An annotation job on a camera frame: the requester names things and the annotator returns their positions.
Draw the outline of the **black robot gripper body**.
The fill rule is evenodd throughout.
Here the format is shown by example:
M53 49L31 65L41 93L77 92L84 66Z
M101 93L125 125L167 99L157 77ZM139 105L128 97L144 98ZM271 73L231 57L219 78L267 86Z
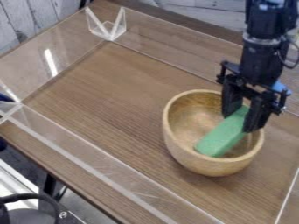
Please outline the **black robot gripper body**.
M255 96L273 100L272 113L280 114L285 99L291 95L289 88L280 82L283 69L288 67L285 54L289 46L287 37L265 40L243 37L244 45L240 62L220 62L220 73L216 82L237 86L243 99Z

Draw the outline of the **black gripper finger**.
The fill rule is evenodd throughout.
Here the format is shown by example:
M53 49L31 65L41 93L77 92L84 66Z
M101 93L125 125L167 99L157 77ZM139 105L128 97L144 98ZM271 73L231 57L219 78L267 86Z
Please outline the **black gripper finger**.
M243 131L251 133L263 129L272 114L273 100L261 96L249 99L248 112L243 123Z
M221 89L221 114L224 117L231 116L243 105L241 89L225 83Z

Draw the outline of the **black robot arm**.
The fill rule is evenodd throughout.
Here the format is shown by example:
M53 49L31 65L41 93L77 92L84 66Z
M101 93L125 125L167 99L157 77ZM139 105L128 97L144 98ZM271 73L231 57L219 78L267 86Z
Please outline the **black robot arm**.
M221 89L221 114L231 116L249 100L241 123L245 133L261 129L269 116L285 109L291 90L280 82L284 69L295 68L285 62L287 51L296 46L288 32L296 27L296 0L247 0L243 50L239 63L220 62L216 82Z

